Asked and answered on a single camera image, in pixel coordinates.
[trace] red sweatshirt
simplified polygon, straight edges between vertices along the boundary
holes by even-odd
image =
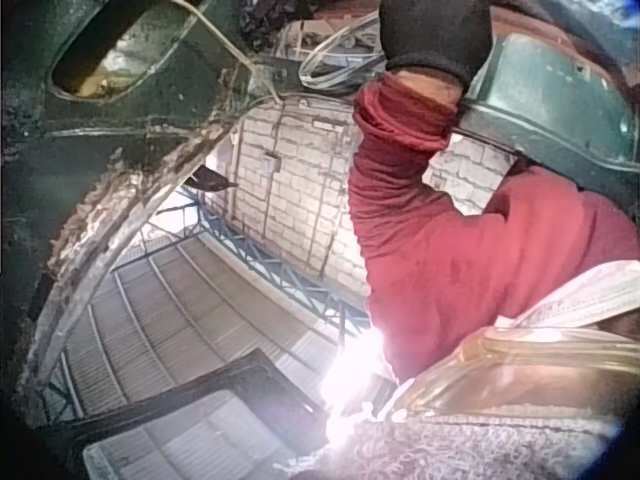
[[[357,96],[364,133],[349,207],[371,286],[371,321],[400,381],[498,315],[514,318],[599,264],[640,258],[635,226],[609,200],[541,167],[514,169],[482,215],[422,183],[455,111],[391,75]]]

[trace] fabric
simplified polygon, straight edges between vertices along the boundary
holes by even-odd
[[[620,260],[577,276],[518,318],[498,317],[494,326],[579,328],[636,309],[640,309],[640,261]]]
[[[387,70],[426,67],[467,90],[493,46],[488,0],[383,0],[380,40]]]
[[[517,163],[482,215],[463,216],[422,183],[455,115],[391,74],[355,101],[364,138],[349,176],[350,215],[369,314],[401,382],[499,315],[516,318],[602,263],[640,258],[637,228],[612,202],[541,167]]]
[[[575,478],[613,438],[598,420],[499,416],[365,421],[289,469],[296,480],[554,480]]]

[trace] black glove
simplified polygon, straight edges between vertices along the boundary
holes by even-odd
[[[489,0],[382,0],[380,39],[387,70],[433,68],[466,92],[493,45]]]

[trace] welder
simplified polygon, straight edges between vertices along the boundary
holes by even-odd
[[[403,381],[594,267],[640,259],[640,243],[610,200],[522,161],[481,215],[423,184],[491,51],[489,2],[382,0],[380,27],[387,72],[355,101],[349,207],[371,320]]]

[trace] corrugated metal roof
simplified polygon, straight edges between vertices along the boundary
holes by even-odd
[[[320,403],[335,332],[297,318],[261,290],[199,238],[108,275],[66,348],[85,413],[155,395],[256,347]],[[111,476],[153,480],[282,478],[272,464],[293,455],[229,392],[105,440],[95,451]],[[98,461],[90,461],[98,471]]]

